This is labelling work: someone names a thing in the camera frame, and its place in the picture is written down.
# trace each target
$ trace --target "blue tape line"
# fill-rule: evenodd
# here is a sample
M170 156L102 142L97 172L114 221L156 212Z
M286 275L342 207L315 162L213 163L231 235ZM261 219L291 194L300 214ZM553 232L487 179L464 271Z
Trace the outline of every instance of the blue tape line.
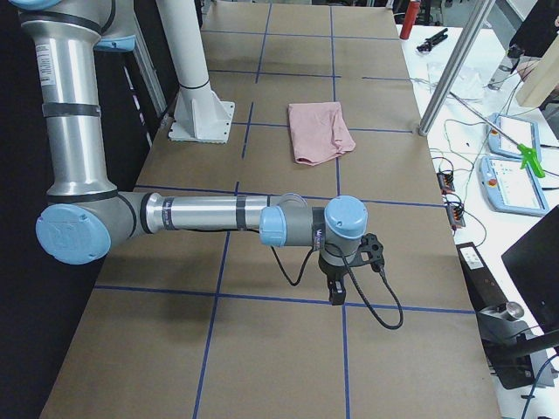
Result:
M264 57L264 49L266 47L266 35L268 32L268 25L270 24L271 14L272 14L272 3L270 3L270 7L268 7L268 17L266 18L266 28L264 29L264 37L262 38L262 49L260 50L259 68L257 70L256 80L254 81L255 84L258 84L259 82L260 70L262 69L262 58Z
M184 192L204 192L212 194L228 194L234 195L235 192L232 190L221 190L221 189L200 189L200 188L180 188L177 186L157 186L157 185L136 185L136 188L142 189L163 189L163 190L182 190Z
M267 297L263 295L243 295L243 294L219 294L219 297L225 299L249 299L257 301L278 301L282 303L298 303L298 304L314 304L320 306L330 306L329 301L321 299L290 299L283 297Z
M298 33L276 33L276 32L249 32L249 31L213 31L213 30L201 30L202 33L209 32L209 33L232 33L238 35L268 35L268 36L277 36L277 37L301 37L301 38L331 38L331 35L307 35L307 34L298 34ZM351 37L351 36L334 36L334 38L339 39L370 39L373 41L399 41L399 38L380 38L380 37Z
M243 160L246 156L246 147L248 146L248 133L251 130L251 120L252 120L252 110L253 109L254 109L254 102L251 102L251 109L248 112L248 122L246 123L245 142L243 143L243 151L241 153L241 159L243 159Z
M229 236L231 233L227 233L225 239L227 243L227 249L229 249ZM222 264L219 270L219 277L223 277L224 271L224 257L222 258ZM221 287L221 280L219 279L217 285ZM113 291L127 291L127 292L151 292L159 294L178 294L178 295L190 295L195 297L219 297L224 299L249 299L249 300L259 300L259 301L279 301L285 303L301 303L301 304L318 304L328 306L329 301L321 299L291 299L287 297L270 297L263 295L248 295L248 294L231 294L231 293L221 293L221 292L200 292L200 291L186 291L186 290L170 290L166 288L144 288L140 286L120 286L120 285L96 285L94 287L96 290L113 290ZM366 305L363 303L352 303L346 302L345 306L365 308ZM389 306L383 304L373 304L373 307L384 309L384 310L397 310L397 306ZM428 313L450 313L450 314L475 314L474 310L463 310L458 308L441 308L441 307L419 307L419 306L402 306L402 309L407 312L428 312Z
M362 77L365 80L396 80L396 81L411 81L410 79L402 79L399 77Z
M163 189L163 190L181 190L186 192L205 192L205 193L212 193L212 194L226 194L226 195L235 195L234 190L219 190L219 189L198 189L198 188L179 188L173 186L158 186L158 185L136 185L136 188L142 189ZM240 195L248 195L248 196L280 196L280 194L271 194L269 192L245 192L239 191ZM305 199L316 199L322 201L330 201L333 197L328 196L312 196L312 195L302 195L301 197ZM430 208L444 208L445 205L442 203L404 203L399 201L383 201L380 199L363 199L359 198L364 203L381 203L385 205L408 205L412 207L430 207Z
M253 122L252 125L256 127L289 128L288 125L284 125L284 124L266 124L262 122Z
M330 48L332 50L332 97L334 102L336 102L335 96L335 50L334 50L334 18L332 17L332 8L330 11Z
M230 73L238 73L238 74L255 74L255 75L264 75L264 76L294 76L294 77L318 77L323 79L328 79L332 77L331 75L327 74L304 74L299 72L250 72L247 70L208 70L208 72L230 72Z
M363 303L346 303L349 307L366 308ZM384 310L397 310L397 306L387 306L384 304L371 304L374 308ZM418 307L418 306L402 306L402 310L406 312L426 312L426 313L448 313L448 314L475 314L474 310L462 310L459 308L440 308L440 307Z
M343 336L343 381L346 395L346 419L351 419L351 399L349 398L349 351L348 351L348 317L346 306L342 306Z
M238 74L256 74L257 72L251 72L249 70L210 70L208 69L208 72L232 72L232 73L238 73Z
M229 248L229 237L231 233L225 236L224 253L221 257L221 266L219 268L219 277L217 278L216 296L214 298L213 308L211 309L210 327L208 328L208 337L206 339L206 346L204 349L204 359L202 360L202 369L200 370L200 378L198 380L198 389L196 393L196 402L194 404L194 412L192 419L198 417L198 410L200 408L200 401L202 400L202 389L204 387L204 377L206 374L206 367L208 365L208 355L210 354L211 336L213 335L213 325L216 319L217 304L219 302L219 289L221 288L221 281L224 276L225 259L227 258L227 250Z
M299 33L268 33L272 37L299 37L299 38L330 38L330 35L307 35Z
M247 196L281 196L281 194L270 194L270 193L266 193L263 194L261 192L244 192L244 191L239 191L240 195L247 195ZM305 198L305 199L316 199L316 200L322 200L322 201L330 201L331 199L333 199L332 197L326 197L326 196L310 196L310 195L301 195L301 198Z
M336 157L335 158L335 186L336 186L336 192L338 193L338 196L340 196L341 190L342 190L342 181L341 181L341 174L340 174L340 158Z
M202 29L200 30L202 33L236 33L238 35L264 35L262 32L249 32L249 31L214 31L214 30L207 30Z
M336 36L334 38L338 39L369 39L372 41L399 41L399 38L378 38L378 37L344 37L344 36Z
M142 288L138 286L120 286L120 285L96 285L93 288L96 290L113 290L113 291L132 291L132 292L150 292L159 294L179 294L179 295L193 295L196 297L215 297L214 292L200 292L200 291L185 291L185 290L170 290L165 288Z
M413 134L410 129L385 129L385 128L348 128L349 131L366 131L373 133Z

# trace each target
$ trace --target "black band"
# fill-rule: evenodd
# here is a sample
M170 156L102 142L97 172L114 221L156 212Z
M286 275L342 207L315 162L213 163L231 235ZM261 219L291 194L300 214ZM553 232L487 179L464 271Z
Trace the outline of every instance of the black band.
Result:
M99 192L98 194L47 195L46 200L49 203L93 203L95 201L102 201L103 199L114 198L118 193L119 191L114 189L107 192Z
M126 204L128 209L130 210L130 213L132 214L132 231L130 231L130 234L128 234L128 238L131 238L134 232L136 231L136 226L138 225L138 217L136 216L136 211L134 211L134 207L132 206L130 201L126 199L124 196L118 194L117 197L120 198Z
M105 31L111 27L111 24L114 22L114 16L116 15L116 0L111 0L111 14L108 16L107 22L101 28L101 33L105 33Z
M43 116L45 118L58 116L95 116L100 118L101 108L99 105L86 105L85 103L47 102L43 104Z
M202 87L206 86L208 83L210 83L210 79L208 79L208 81L206 81L203 85L196 86L196 87L188 87L185 85L181 85L180 83L178 85L183 89L196 90L196 89L201 89Z
M141 204L140 204L140 224L143 230L146 232L146 234L154 234L151 232L151 230L148 227L148 218L146 215L150 196L151 194L144 195L143 198L141 199Z
M237 196L237 230L246 230L246 196Z
M101 27L93 20L85 19L56 11L23 12L19 15L19 22L24 24L34 20L46 20L49 22L60 22L62 24L75 24L101 34Z
M175 198L173 196L168 196L165 199L163 199L163 208L162 208L162 220L163 220L163 227L165 227L165 230L178 230L177 227L175 227L175 225L173 224L173 217L172 217L172 207L173 207L173 201L175 201Z
M313 207L313 250L324 248L326 239L326 222L324 220L324 209Z

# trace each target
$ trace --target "screen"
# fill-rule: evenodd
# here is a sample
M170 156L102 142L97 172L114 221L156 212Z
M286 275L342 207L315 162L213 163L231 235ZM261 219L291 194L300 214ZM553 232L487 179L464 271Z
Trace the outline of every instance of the screen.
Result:
M507 206L542 209L529 172L519 161L491 160L499 191Z
M524 144L527 147L533 147L534 138L532 136L532 124L529 122L501 116L499 118L499 125L500 129L502 129L506 135L511 137L516 142ZM503 137L500 138L500 149L508 151L509 153L521 155L521 152L516 147L516 144Z
M558 329L559 206L513 244L502 259L542 330Z

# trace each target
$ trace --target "white pole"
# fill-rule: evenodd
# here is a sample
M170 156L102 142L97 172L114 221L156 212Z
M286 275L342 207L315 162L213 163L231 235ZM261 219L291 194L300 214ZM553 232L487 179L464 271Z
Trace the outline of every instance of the white pole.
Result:
M180 91L169 138L227 142L235 104L211 90L194 0L157 0Z

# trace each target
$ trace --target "folded towel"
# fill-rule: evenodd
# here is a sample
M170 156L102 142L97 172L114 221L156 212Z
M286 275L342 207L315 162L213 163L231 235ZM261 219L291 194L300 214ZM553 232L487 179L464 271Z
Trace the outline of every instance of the folded towel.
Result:
M340 102L291 104L289 127L298 163L316 166L355 148Z

